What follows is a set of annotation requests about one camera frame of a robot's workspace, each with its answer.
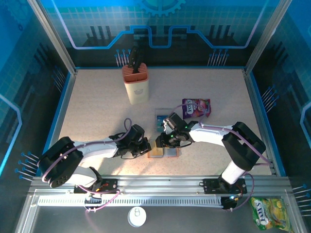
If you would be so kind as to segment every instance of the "enclosure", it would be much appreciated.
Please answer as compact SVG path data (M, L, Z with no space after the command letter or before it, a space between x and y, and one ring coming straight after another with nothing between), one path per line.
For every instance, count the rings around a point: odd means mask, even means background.
M174 158L87 160L83 167L117 179L122 192L96 213L85 212L74 185L41 181L36 157L60 138L102 140L124 132L129 117L155 140L158 115L203 98L211 104L205 124L241 121L265 143L272 164L250 171L252 196L282 198L293 231L308 232L309 9L307 0L0 1L0 231L259 232L249 204L232 213L207 207L229 197L199 186L231 161L216 144L196 142ZM149 77L149 101L135 105L121 70L133 46L144 51ZM127 213L137 205L147 221L133 228Z

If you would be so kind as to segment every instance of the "snack bag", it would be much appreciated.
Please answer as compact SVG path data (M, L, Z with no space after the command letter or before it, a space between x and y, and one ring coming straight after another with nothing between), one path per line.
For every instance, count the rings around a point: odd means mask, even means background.
M183 119L191 118L191 117L200 117L203 116L206 112L206 116L208 117L211 113L210 108L210 99L183 99L184 103L195 103L198 106L189 104L183 106Z
M251 198L253 220L260 230L279 228L292 231L290 219L287 215L282 199Z

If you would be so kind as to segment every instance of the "yellow snack bag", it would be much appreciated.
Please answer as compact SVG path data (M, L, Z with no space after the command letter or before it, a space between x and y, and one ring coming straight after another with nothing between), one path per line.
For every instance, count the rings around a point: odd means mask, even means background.
M253 208L253 220L260 230L276 227L288 232L292 231L282 199L251 198L250 202Z

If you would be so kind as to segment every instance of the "knife block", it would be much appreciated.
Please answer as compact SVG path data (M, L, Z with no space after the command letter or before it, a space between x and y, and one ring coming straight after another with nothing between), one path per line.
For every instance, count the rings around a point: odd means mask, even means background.
M145 103L149 100L149 77L147 66L141 63L139 73L133 74L133 68L122 67L123 81L131 104Z

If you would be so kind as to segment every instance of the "gear logo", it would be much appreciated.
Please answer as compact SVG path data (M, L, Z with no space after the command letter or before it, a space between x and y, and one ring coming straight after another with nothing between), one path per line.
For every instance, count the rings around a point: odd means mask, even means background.
M185 0L138 0L138 5L142 10L159 17L169 16L169 13L174 14L175 10L181 9L183 3L186 3Z

